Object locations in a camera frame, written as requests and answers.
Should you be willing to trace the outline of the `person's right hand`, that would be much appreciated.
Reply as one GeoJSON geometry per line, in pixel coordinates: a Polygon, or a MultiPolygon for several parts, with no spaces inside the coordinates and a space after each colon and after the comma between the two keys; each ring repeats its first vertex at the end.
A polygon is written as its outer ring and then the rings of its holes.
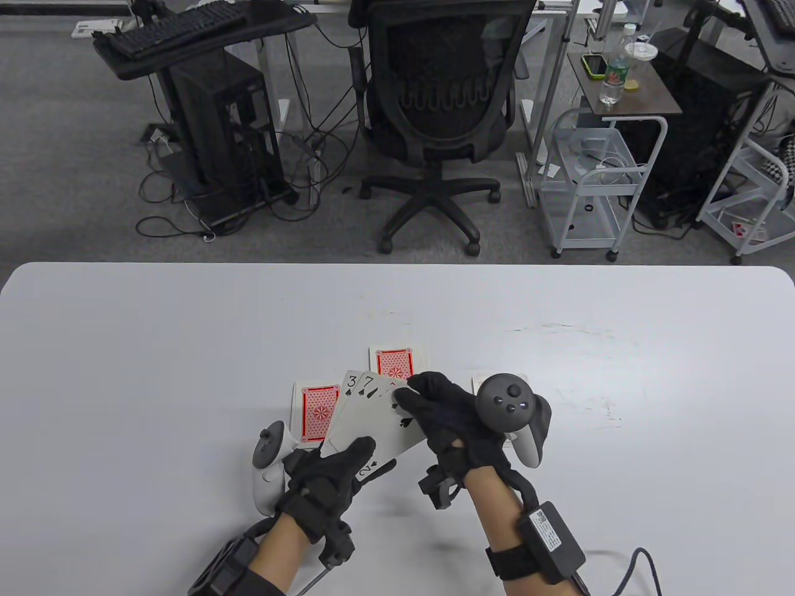
{"type": "Polygon", "coordinates": [[[443,485],[464,486],[469,472],[491,467],[505,485],[534,499],[533,486],[504,453],[509,441],[524,466],[535,469],[542,462],[552,409],[527,381],[494,374],[470,394],[440,372],[423,372],[396,389],[394,400],[437,455],[437,464],[420,483],[425,494],[443,485]]]}

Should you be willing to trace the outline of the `person's left hand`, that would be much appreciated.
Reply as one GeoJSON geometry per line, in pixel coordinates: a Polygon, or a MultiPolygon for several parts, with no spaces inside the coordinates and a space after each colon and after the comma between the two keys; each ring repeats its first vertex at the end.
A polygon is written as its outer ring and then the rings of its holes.
{"type": "Polygon", "coordinates": [[[322,457],[318,449],[302,451],[296,463],[286,465],[288,488],[276,503],[276,514],[292,518],[310,544],[316,544],[340,522],[364,485],[395,468],[395,459],[376,463],[375,473],[360,479],[361,469],[374,461],[375,448],[375,440],[364,436],[327,457],[322,457]]]}

